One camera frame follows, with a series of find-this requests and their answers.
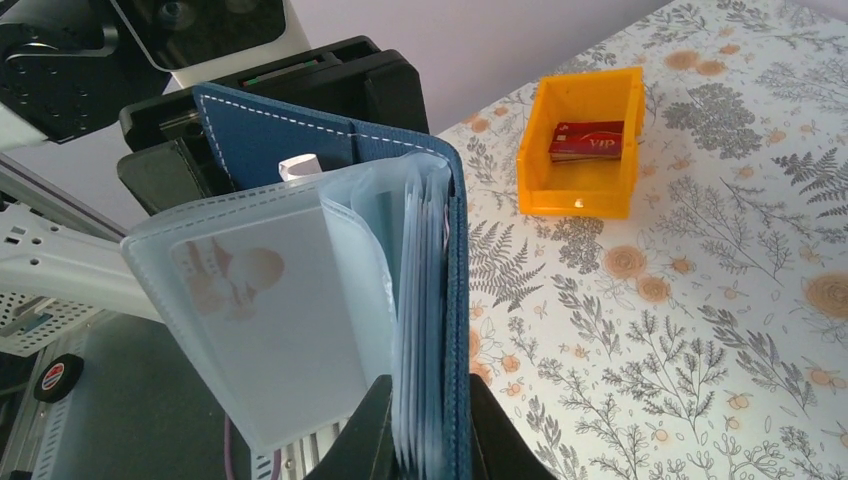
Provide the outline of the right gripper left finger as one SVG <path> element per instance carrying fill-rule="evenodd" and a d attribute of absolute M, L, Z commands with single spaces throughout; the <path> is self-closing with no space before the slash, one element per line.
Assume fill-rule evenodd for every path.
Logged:
<path fill-rule="evenodd" d="M 391 376 L 381 375 L 363 397 L 328 453 L 305 480 L 397 479 L 391 400 Z"/>

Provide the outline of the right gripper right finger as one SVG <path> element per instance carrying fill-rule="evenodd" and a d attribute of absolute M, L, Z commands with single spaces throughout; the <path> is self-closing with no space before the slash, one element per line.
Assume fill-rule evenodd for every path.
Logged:
<path fill-rule="evenodd" d="M 483 379 L 470 374 L 471 478 L 553 480 Z"/>

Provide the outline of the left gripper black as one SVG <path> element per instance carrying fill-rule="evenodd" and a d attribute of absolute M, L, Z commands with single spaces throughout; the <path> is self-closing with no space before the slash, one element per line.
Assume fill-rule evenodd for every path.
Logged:
<path fill-rule="evenodd" d="M 217 79 L 217 84 L 301 107 L 428 133 L 416 68 L 395 50 L 356 36 Z M 213 155 L 191 89 L 124 107 L 131 152 L 117 176 L 154 215 L 241 189 Z"/>

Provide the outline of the blue leather card holder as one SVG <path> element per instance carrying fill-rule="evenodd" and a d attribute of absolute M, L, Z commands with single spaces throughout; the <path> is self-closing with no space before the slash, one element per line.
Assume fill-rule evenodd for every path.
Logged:
<path fill-rule="evenodd" d="M 443 140 L 205 83 L 193 90 L 217 162 L 241 189 L 152 216 L 121 253 L 249 448 L 265 455 L 349 420 L 392 379 L 395 456 L 410 479 L 471 475 L 467 202 L 462 161 Z M 365 391 L 321 416 L 238 404 L 199 325 L 171 247 L 195 235 L 323 214 Z"/>

